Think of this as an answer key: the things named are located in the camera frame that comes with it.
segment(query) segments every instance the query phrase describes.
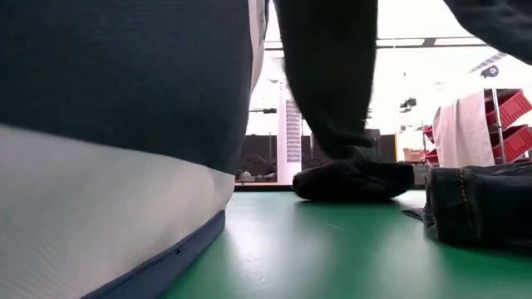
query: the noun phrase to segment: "white cloth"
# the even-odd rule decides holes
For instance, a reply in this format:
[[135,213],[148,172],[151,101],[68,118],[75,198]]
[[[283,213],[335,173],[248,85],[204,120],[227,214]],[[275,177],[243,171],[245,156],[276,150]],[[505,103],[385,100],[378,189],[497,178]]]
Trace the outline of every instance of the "white cloth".
[[432,129],[441,167],[495,164],[485,120],[483,91],[440,107]]

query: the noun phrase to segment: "red container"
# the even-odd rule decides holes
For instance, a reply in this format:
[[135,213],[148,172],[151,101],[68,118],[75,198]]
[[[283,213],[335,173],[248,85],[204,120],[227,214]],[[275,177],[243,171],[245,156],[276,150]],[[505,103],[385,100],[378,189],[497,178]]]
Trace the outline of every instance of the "red container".
[[426,129],[423,130],[423,134],[434,143],[434,135],[432,134],[432,125],[429,125]]
[[[516,161],[522,154],[532,149],[532,131],[527,125],[517,125],[503,132],[505,142],[506,163]],[[500,157],[502,151],[500,148],[499,135],[490,134],[490,141],[494,157]]]
[[[503,93],[499,97],[500,123],[502,124],[503,130],[511,126],[530,110],[532,110],[532,104],[525,97],[523,91]],[[497,116],[495,114],[493,100],[488,100],[485,103],[485,112],[488,125],[494,125],[497,122]]]
[[436,149],[431,150],[428,154],[425,155],[425,161],[432,166],[438,166],[440,165],[440,161],[438,160],[438,153],[436,152]]

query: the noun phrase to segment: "green floor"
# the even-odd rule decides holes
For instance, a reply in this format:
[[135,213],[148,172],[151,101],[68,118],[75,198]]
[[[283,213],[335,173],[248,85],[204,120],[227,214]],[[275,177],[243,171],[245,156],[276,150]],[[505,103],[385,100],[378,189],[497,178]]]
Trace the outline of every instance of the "green floor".
[[225,230],[166,298],[530,299],[532,261],[434,243],[395,205],[240,193]]

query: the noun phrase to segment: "shiny floor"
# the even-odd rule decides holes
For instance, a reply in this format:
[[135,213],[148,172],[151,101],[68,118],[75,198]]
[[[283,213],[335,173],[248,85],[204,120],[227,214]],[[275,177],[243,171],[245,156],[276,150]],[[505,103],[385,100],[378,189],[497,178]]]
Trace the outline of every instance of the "shiny floor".
[[532,260],[427,239],[401,205],[314,204],[239,193],[222,234],[167,299],[532,298]]

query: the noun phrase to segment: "white pillar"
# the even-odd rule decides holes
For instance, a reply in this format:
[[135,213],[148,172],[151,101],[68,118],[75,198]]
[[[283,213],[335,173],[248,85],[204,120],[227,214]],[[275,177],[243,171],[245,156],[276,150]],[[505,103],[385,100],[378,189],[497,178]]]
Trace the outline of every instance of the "white pillar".
[[301,171],[301,114],[285,80],[279,80],[277,182],[291,185]]

